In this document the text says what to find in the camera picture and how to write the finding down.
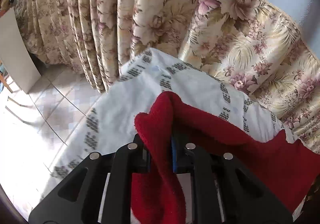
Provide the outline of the red knitted sweater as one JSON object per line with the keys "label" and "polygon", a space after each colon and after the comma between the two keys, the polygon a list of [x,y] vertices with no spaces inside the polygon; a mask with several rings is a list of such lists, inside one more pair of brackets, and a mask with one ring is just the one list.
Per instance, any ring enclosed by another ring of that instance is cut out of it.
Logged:
{"label": "red knitted sweater", "polygon": [[255,141],[227,121],[161,93],[148,113],[135,117],[137,133],[151,154],[151,169],[132,176],[131,208],[141,223],[185,223],[185,197],[169,157],[176,129],[205,151],[232,153],[293,212],[319,175],[319,155],[301,141],[288,143],[281,130],[270,141]]}

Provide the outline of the white patterned bed sheet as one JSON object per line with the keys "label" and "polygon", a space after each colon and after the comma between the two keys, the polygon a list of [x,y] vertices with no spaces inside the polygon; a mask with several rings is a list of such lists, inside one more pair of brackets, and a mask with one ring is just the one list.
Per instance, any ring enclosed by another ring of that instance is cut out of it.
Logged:
{"label": "white patterned bed sheet", "polygon": [[121,77],[104,93],[67,138],[50,170],[44,194],[56,187],[91,152],[109,154],[131,142],[138,113],[148,112],[164,91],[184,103],[219,116],[255,140],[266,142],[284,129],[289,143],[296,135],[274,113],[248,95],[191,64],[149,48],[125,64]]}

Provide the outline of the white board panel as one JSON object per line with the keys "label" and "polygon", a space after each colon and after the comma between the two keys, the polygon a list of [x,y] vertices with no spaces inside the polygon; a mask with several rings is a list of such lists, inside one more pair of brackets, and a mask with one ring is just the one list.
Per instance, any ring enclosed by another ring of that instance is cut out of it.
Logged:
{"label": "white board panel", "polygon": [[14,82],[27,94],[41,75],[25,47],[13,8],[1,17],[0,23],[1,61]]}

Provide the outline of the floral beige curtain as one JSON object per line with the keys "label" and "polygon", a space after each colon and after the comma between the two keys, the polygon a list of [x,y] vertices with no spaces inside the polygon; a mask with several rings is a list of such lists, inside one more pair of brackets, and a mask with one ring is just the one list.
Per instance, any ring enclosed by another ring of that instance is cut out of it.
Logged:
{"label": "floral beige curtain", "polygon": [[154,47],[253,97],[319,152],[319,58],[267,0],[17,0],[15,16],[28,52],[100,92]]}

